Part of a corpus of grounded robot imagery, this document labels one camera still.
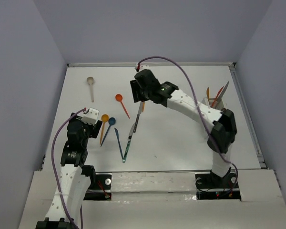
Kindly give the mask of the black-handle metal knife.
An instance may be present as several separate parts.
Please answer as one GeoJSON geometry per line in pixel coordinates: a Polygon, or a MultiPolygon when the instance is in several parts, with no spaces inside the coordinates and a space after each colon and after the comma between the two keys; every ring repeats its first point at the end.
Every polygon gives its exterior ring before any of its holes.
{"type": "Polygon", "coordinates": [[[139,118],[140,118],[140,115],[142,113],[142,110],[143,110],[143,102],[140,102],[138,113],[137,113],[137,117],[136,117],[136,120],[135,120],[135,123],[134,123],[133,133],[136,132],[136,129],[137,129],[137,126],[138,126],[138,122],[139,122],[139,118]]]}

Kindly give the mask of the orange-red plastic knife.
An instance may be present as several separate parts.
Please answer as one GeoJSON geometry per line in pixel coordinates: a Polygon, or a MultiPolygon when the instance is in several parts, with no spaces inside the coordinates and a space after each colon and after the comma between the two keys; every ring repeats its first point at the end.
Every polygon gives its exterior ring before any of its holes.
{"type": "Polygon", "coordinates": [[[222,92],[223,88],[224,88],[224,87],[220,88],[220,90],[218,91],[218,93],[217,93],[215,99],[213,100],[213,102],[212,102],[212,104],[211,104],[211,107],[212,107],[212,108],[214,107],[214,105],[215,105],[215,103],[216,103],[216,101],[217,101],[217,99],[218,99],[220,93],[222,92]]]}

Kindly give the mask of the pink-handle metal knife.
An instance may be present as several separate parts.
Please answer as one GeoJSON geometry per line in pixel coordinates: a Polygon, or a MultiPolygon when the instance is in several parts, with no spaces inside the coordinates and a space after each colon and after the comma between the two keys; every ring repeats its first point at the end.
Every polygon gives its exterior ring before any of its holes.
{"type": "Polygon", "coordinates": [[[224,96],[228,86],[229,86],[229,81],[226,83],[226,85],[224,86],[222,92],[220,93],[220,95],[219,95],[219,97],[218,97],[218,99],[217,99],[217,101],[216,101],[216,103],[214,105],[214,108],[216,108],[219,105],[219,103],[222,100],[222,98],[223,98],[223,96],[224,96]]]}

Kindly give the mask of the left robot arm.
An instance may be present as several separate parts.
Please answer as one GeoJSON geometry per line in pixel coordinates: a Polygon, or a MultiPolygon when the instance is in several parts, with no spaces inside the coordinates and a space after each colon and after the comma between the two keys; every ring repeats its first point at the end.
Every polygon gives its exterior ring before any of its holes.
{"type": "Polygon", "coordinates": [[[61,168],[57,170],[54,148],[51,146],[51,163],[56,180],[56,191],[51,206],[38,229],[82,229],[82,202],[89,188],[96,183],[96,172],[92,165],[86,165],[87,145],[90,138],[96,138],[102,126],[98,119],[99,110],[82,109],[83,116],[72,113],[63,126],[67,127],[67,141],[61,155],[61,168]]]}

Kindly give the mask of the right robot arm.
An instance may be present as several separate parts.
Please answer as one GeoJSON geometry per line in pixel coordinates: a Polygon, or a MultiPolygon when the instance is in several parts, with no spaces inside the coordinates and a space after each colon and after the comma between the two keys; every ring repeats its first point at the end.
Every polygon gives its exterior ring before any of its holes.
{"type": "Polygon", "coordinates": [[[149,69],[139,71],[130,86],[134,102],[152,101],[201,124],[208,134],[207,145],[213,152],[209,181],[215,187],[228,182],[232,164],[229,148],[237,134],[235,115],[231,110],[217,110],[196,102],[177,85],[159,83],[149,69]]]}

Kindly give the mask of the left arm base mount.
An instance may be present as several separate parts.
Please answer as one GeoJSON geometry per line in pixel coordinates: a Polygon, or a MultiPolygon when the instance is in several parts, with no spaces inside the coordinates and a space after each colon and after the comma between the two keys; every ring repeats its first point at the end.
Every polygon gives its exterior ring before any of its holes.
{"type": "Polygon", "coordinates": [[[112,199],[111,184],[111,174],[96,174],[95,182],[90,184],[84,200],[110,201],[112,199]]]}

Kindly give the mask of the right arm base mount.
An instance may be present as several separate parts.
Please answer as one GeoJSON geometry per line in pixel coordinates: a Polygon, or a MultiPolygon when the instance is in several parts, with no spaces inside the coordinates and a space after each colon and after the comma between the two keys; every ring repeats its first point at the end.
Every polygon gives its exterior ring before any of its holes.
{"type": "Polygon", "coordinates": [[[195,174],[196,196],[198,200],[241,200],[236,174],[230,173],[223,178],[215,178],[210,173],[195,174]]]}

